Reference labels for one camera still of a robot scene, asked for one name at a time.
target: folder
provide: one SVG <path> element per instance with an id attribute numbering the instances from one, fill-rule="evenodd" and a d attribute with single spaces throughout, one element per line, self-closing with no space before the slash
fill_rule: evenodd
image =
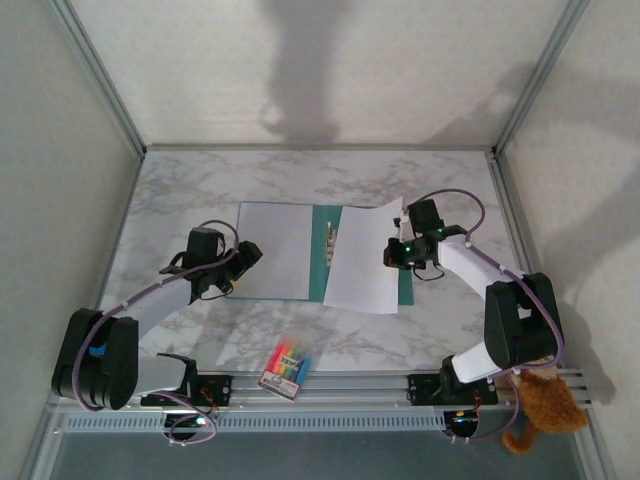
<path id="1" fill-rule="evenodd" d="M 264 256 L 238 281 L 231 297 L 323 302 L 342 208 L 242 202 L 237 223 L 240 239 L 264 248 Z M 398 305 L 413 303 L 411 272 L 401 270 Z"/>

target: teddy bear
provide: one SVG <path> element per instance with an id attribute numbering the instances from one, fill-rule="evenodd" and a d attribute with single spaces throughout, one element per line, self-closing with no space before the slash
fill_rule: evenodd
<path id="1" fill-rule="evenodd" d="M 537 362 L 542 364 L 550 358 Z M 533 447 L 538 433 L 577 432 L 588 425 L 587 416 L 578 407 L 557 367 L 526 369 L 511 378 L 518 387 L 527 423 L 520 438 L 512 432 L 502 435 L 502 442 L 516 455 L 524 455 Z"/>

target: teal folder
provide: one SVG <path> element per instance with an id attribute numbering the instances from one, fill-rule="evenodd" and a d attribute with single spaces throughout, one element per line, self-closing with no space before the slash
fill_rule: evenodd
<path id="1" fill-rule="evenodd" d="M 242 203 L 267 203 L 267 202 L 242 202 Z M 310 302 L 324 301 L 324 294 L 329 280 L 331 267 L 327 265 L 327 225 L 331 222 L 331 228 L 340 232 L 341 205 L 313 205 L 313 219 L 311 229 L 311 271 L 309 278 Z M 413 305 L 413 285 L 411 272 L 400 270 L 398 275 L 398 305 Z"/>

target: white wall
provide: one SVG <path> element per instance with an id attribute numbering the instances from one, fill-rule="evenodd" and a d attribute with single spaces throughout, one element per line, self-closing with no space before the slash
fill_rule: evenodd
<path id="1" fill-rule="evenodd" d="M 640 2 L 591 1 L 507 159 L 621 479 L 640 472 L 638 25 Z"/>
<path id="2" fill-rule="evenodd" d="M 567 0 L 73 0 L 145 141 L 490 145 Z"/>
<path id="3" fill-rule="evenodd" d="M 95 301 L 137 159 L 45 1 L 0 5 L 0 478 L 17 478 L 70 314 Z"/>

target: white paper sheet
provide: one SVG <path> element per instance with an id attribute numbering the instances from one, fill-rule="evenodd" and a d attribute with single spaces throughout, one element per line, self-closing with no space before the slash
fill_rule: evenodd
<path id="1" fill-rule="evenodd" d="M 262 258 L 234 285 L 232 297 L 307 300 L 311 273 L 313 206 L 240 205 L 240 240 L 255 243 Z"/>
<path id="2" fill-rule="evenodd" d="M 402 198 L 380 208 L 344 207 L 324 305 L 365 313 L 398 312 L 398 269 L 382 253 L 397 234 Z"/>

